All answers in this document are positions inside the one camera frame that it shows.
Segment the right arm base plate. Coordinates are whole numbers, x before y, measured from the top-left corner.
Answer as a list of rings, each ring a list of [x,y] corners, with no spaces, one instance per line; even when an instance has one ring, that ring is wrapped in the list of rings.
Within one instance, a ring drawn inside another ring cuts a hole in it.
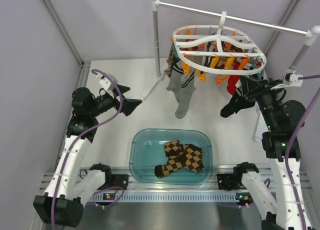
[[[217,184],[219,190],[244,190],[243,184],[234,177],[233,174],[217,174]]]

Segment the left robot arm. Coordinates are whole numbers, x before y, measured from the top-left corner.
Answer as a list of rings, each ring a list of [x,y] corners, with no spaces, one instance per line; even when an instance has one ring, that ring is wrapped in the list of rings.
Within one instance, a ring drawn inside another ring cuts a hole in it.
[[[53,227],[77,227],[94,193],[112,186],[111,168],[101,163],[92,165],[82,181],[77,179],[86,152],[101,125],[97,116],[112,108],[117,114],[129,116],[142,103],[140,99],[124,97],[129,90],[127,86],[117,85],[112,94],[105,92],[97,97],[86,87],[72,93],[72,117],[60,161],[44,193],[35,196],[33,201],[43,223]]]

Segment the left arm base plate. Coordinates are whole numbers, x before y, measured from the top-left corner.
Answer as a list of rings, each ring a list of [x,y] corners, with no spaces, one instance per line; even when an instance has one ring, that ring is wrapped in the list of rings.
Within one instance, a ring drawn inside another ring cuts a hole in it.
[[[128,174],[112,174],[112,176],[107,180],[107,188],[118,186],[126,190],[128,187],[128,183]]]

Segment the brown argyle sock front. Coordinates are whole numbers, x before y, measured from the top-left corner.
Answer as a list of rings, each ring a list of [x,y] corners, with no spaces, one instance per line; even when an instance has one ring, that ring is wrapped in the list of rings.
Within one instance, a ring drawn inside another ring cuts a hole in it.
[[[184,168],[187,161],[187,144],[181,144],[179,140],[164,143],[164,152],[168,157],[165,165],[157,165],[154,168],[154,174],[158,178],[168,176],[169,174]]]

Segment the white oval clip hanger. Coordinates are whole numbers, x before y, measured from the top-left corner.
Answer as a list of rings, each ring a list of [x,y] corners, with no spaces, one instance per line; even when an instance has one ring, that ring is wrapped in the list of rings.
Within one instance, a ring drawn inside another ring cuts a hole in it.
[[[190,69],[217,75],[254,75],[267,63],[265,54],[244,32],[218,25],[187,25],[173,32],[171,42],[186,74]]]

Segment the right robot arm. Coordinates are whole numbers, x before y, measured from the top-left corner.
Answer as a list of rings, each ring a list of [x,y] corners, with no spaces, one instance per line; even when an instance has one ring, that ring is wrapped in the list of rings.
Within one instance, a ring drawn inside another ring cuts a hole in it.
[[[270,165],[275,195],[262,181],[257,166],[243,162],[233,169],[233,182],[246,188],[256,205],[263,230],[312,230],[303,199],[297,135],[320,97],[317,92],[308,107],[296,100],[282,102],[286,92],[283,80],[257,80],[240,77],[242,96],[258,104],[268,131],[262,134],[262,147]]]

